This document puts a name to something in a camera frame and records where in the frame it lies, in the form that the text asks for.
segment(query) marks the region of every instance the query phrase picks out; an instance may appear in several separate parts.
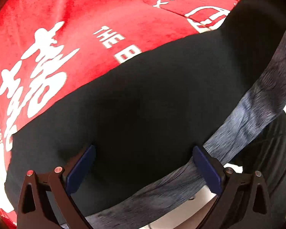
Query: black pants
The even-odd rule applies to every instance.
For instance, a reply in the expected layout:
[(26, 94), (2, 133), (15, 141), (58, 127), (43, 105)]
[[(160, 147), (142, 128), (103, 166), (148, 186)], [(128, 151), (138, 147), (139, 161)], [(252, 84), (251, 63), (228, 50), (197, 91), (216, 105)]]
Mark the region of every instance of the black pants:
[(243, 166), (244, 173), (262, 172), (268, 186), (273, 229), (282, 227), (286, 216), (286, 114), (283, 112), (237, 154), (230, 163)]

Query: blue gripper pad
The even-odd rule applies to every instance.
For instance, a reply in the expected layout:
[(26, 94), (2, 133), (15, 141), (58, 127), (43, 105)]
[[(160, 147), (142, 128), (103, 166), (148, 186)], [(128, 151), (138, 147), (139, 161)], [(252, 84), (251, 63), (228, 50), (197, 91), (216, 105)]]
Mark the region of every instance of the blue gripper pad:
[(223, 191), (221, 186), (221, 178), (210, 163), (209, 159), (203, 154), (198, 146), (193, 148), (193, 161), (198, 171), (206, 181), (210, 191), (217, 195), (221, 195)]
[(86, 174), (90, 171), (90, 168), (95, 161), (95, 157), (95, 146), (91, 145), (86, 149), (66, 178), (65, 190), (68, 195), (75, 193), (79, 189)]

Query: screw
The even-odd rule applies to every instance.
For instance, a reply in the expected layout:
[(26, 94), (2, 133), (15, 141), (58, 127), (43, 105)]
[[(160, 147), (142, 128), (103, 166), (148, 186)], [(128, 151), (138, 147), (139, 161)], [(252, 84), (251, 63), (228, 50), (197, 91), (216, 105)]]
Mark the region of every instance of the screw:
[(234, 170), (233, 170), (231, 167), (227, 167), (227, 168), (226, 168), (226, 172), (227, 172), (228, 174), (232, 174), (232, 173), (234, 172)]
[(62, 167), (56, 167), (54, 171), (55, 171), (55, 173), (60, 173), (60, 172), (62, 172), (62, 170), (63, 170)]
[(256, 175), (257, 177), (261, 177), (261, 176), (262, 176), (262, 173), (257, 170), (257, 171), (255, 171), (255, 175)]
[(34, 171), (29, 170), (29, 171), (27, 172), (27, 176), (30, 177), (33, 173), (34, 173)]

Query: black garment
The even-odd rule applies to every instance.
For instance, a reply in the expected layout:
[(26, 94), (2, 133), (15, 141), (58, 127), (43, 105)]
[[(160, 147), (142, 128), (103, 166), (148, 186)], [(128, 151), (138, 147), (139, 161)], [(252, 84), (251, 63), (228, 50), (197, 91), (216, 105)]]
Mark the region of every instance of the black garment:
[(280, 229), (286, 216), (286, 114), (283, 112), (231, 161), (244, 173), (262, 172), (269, 192), (273, 229)]
[(285, 30), (282, 0), (242, 0), (218, 30), (141, 53), (56, 102), (13, 136), (5, 190), (14, 208), (27, 170), (65, 165), (85, 143), (97, 158), (72, 196), (85, 216), (183, 166), (260, 77)]

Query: black cloth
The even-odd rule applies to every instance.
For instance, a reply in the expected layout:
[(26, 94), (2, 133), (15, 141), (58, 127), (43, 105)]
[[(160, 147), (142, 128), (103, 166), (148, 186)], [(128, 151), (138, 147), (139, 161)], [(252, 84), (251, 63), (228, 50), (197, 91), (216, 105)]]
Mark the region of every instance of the black cloth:
[(286, 133), (285, 112), (231, 161), (243, 166), (244, 173), (262, 172), (270, 197), (273, 229), (280, 229), (286, 217), (286, 135), (271, 139), (282, 133)]
[(242, 0), (218, 30), (141, 53), (56, 102), (13, 136), (5, 191), (14, 208), (27, 170), (63, 166), (86, 143), (96, 162), (72, 196), (84, 216), (186, 164), (193, 143), (208, 140), (260, 77), (285, 29), (282, 0)]

